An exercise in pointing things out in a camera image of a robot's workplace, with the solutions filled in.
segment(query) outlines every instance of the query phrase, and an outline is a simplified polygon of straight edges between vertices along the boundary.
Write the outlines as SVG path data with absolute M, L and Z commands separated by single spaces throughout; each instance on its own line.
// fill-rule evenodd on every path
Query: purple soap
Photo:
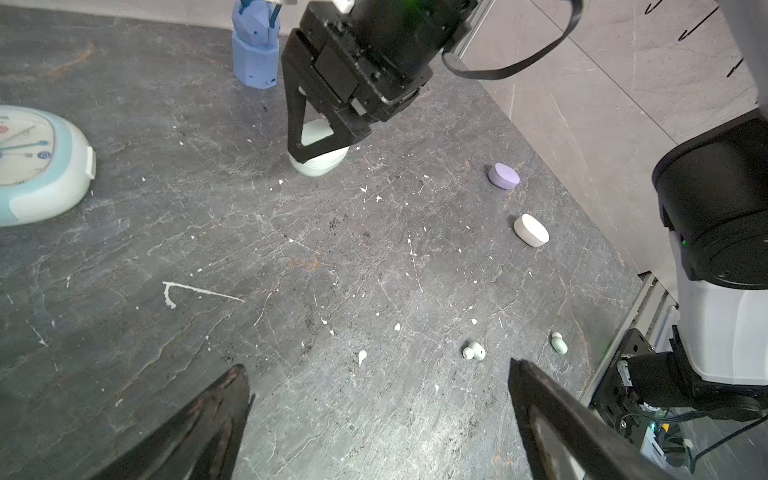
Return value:
M 504 164 L 494 165 L 491 171 L 488 172 L 488 179 L 496 187 L 503 188 L 504 190 L 511 190 L 520 183 L 518 172 Z

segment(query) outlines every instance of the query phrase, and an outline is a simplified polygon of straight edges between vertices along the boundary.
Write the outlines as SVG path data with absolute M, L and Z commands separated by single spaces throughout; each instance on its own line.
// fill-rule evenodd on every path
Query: tile grout line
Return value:
M 562 28 L 560 28 L 560 25 L 558 25 L 558 24 L 557 24 L 557 23 L 556 23 L 554 20 L 552 20 L 551 18 L 549 18 L 549 15 L 547 15 L 547 12 L 545 12 L 545 11 L 544 11 L 544 10 L 542 10 L 542 9 L 541 9 L 541 8 L 540 8 L 538 5 L 536 5 L 536 3 L 535 3 L 535 2 L 533 2 L 533 0 L 529 0 L 529 1 L 530 1 L 530 3 L 532 3 L 532 4 L 533 4 L 533 6 L 534 6 L 534 7 L 536 7 L 536 9 L 538 9 L 538 10 L 539 10 L 539 11 L 540 11 L 542 14 L 544 14 L 544 17 L 546 17 L 546 18 L 547 18 L 547 20 L 549 20 L 550 22 L 552 22 L 552 23 L 554 24 L 554 26 L 558 28 L 558 30 L 560 30 L 560 31 L 563 31 L 563 29 L 562 29 Z M 622 92 L 623 92 L 625 95 L 627 95 L 627 98 L 629 98 L 630 100 L 632 100 L 632 103 L 634 103 L 635 105 L 637 105 L 637 108 L 640 108 L 640 110 L 643 112 L 643 114 L 644 114 L 646 117 L 650 118 L 650 121 L 654 122 L 654 124 L 655 124 L 657 127 L 659 127 L 659 129 L 660 129 L 661 131 L 663 131 L 665 135 L 667 135 L 667 138 L 669 138 L 670 140 L 672 140 L 672 141 L 674 142 L 674 144 L 675 144 L 675 145 L 679 145 L 679 144 L 680 144 L 680 142 L 678 142 L 677 140 L 675 140 L 674 138 L 672 138 L 672 136 L 671 136 L 671 135 L 669 135 L 669 133 L 668 133 L 666 130 L 664 130 L 664 127 L 662 127 L 661 125 L 659 125 L 659 122 L 657 122 L 655 118 L 651 117 L 651 116 L 648 114 L 648 112 L 646 112 L 646 111 L 645 111 L 645 109 L 644 109 L 644 108 L 642 108 L 642 107 L 640 106 L 640 104 L 638 104 L 638 103 L 635 101 L 635 99 L 634 99 L 634 98 L 632 98 L 632 96 L 631 96 L 631 95 L 629 95 L 629 94 L 627 93 L 627 91 L 626 91 L 626 90 L 624 90 L 624 88 L 623 88 L 621 85 L 619 85 L 619 84 L 618 84 L 618 82 L 617 82 L 617 81 L 615 81 L 615 80 L 614 80 L 614 78 L 613 78 L 613 77 L 611 77 L 611 76 L 608 74 L 608 72 L 606 72 L 606 71 L 605 71 L 605 70 L 604 70 L 604 69 L 603 69 L 603 68 L 600 66 L 600 64 L 598 64 L 598 63 L 597 63 L 597 62 L 594 60 L 594 58 L 592 58 L 592 57 L 591 57 L 591 56 L 590 56 L 590 55 L 589 55 L 589 54 L 588 54 L 586 51 L 584 51 L 584 49 L 583 49 L 583 48 L 582 48 L 582 47 L 581 47 L 581 46 L 580 46 L 578 43 L 576 43 L 576 41 L 575 41 L 573 38 L 571 38 L 571 36 L 570 36 L 570 35 L 568 36 L 568 40 L 570 40 L 572 44 L 576 45 L 576 48 L 578 48 L 578 49 L 581 51 L 581 53 L 583 53 L 584 55 L 586 55 L 586 56 L 587 56 L 587 58 L 589 58 L 589 59 L 590 59 L 590 61 L 591 61 L 592 63 L 594 63 L 594 65 L 595 65 L 597 68 L 599 68 L 599 69 L 600 69 L 600 71 L 602 71 L 602 72 L 605 74 L 605 76 L 606 76 L 606 77 L 610 78 L 610 79 L 611 79 L 611 81 L 614 83 L 614 85 L 616 85 L 617 87 L 619 87 L 619 90 L 621 90 L 621 91 L 622 91 Z

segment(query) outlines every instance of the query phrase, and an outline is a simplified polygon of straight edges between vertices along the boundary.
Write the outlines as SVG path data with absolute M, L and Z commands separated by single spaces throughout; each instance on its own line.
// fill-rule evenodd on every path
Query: white speck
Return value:
M 222 297 L 228 298 L 230 300 L 237 300 L 238 302 L 245 303 L 245 300 L 237 298 L 236 296 L 229 296 L 229 295 L 224 295 L 223 293 L 211 292 L 210 290 L 205 290 L 205 289 L 202 289 L 202 288 L 197 288 L 195 286 L 183 285 L 182 283 L 175 283 L 175 282 L 163 282 L 163 284 L 165 285 L 165 291 L 163 292 L 163 294 L 165 295 L 165 304 L 168 305 L 172 309 L 176 308 L 176 303 L 174 303 L 170 299 L 170 288 L 172 286 L 178 286 L 180 288 L 186 288 L 187 290 L 192 290 L 193 292 L 206 293 L 207 295 L 222 296 Z

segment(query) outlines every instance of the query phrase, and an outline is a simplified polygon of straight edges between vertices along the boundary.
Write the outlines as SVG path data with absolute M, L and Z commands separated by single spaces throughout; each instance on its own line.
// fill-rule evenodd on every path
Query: gray marble table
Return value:
M 234 363 L 256 395 L 237 478 L 527 478 L 509 358 L 578 394 L 640 285 L 440 65 L 310 179 L 282 87 L 240 84 L 226 30 L 0 7 L 0 45 L 0 102 L 68 118 L 98 156 L 74 209 L 0 230 L 2 478 L 84 478 Z M 515 236 L 524 212 L 550 243 Z

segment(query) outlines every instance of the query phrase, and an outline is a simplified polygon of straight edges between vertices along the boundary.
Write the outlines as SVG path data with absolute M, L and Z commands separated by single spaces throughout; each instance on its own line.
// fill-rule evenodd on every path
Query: clock hand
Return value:
M 0 147 L 0 151 L 4 150 L 13 150 L 15 148 L 24 148 L 24 147 L 35 147 L 37 145 L 47 145 L 48 142 L 45 140 L 36 141 L 33 144 L 23 144 L 23 145 L 11 145 L 10 147 Z
M 28 132 L 28 131 L 30 131 L 32 128 L 35 128 L 36 126 L 37 126 L 37 125 L 32 125 L 30 128 L 27 128 L 26 130 L 22 130 L 22 131 L 18 132 L 17 134 L 13 134 L 13 135 L 11 135 L 10 137 L 8 137 L 8 138 L 4 139 L 3 141 L 0 141 L 0 145 L 4 144 L 5 142 L 7 142 L 7 141 L 9 141 L 9 140 L 12 140 L 12 139 L 14 139 L 14 138 L 18 137 L 19 135 L 21 135 L 21 134 L 23 134 L 23 133 L 25 133 L 25 132 Z

